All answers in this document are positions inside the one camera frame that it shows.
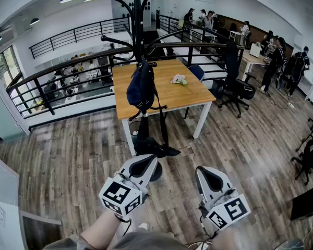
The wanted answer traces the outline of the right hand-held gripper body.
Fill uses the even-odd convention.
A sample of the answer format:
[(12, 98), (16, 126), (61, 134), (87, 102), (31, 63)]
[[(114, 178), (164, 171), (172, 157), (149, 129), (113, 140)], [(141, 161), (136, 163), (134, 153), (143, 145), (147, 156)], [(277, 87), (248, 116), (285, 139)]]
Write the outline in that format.
[(198, 166), (195, 173), (199, 210), (215, 229), (224, 230), (251, 213), (244, 194), (238, 193), (226, 174), (207, 166)]

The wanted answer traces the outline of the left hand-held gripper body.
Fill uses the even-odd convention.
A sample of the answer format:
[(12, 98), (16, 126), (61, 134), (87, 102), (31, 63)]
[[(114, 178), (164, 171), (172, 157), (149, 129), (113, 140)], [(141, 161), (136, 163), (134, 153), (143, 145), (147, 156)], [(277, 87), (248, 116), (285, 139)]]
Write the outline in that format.
[(117, 215), (128, 216), (148, 197), (148, 184), (158, 179), (157, 167), (158, 157), (155, 154), (125, 161), (102, 187), (99, 193), (102, 205)]

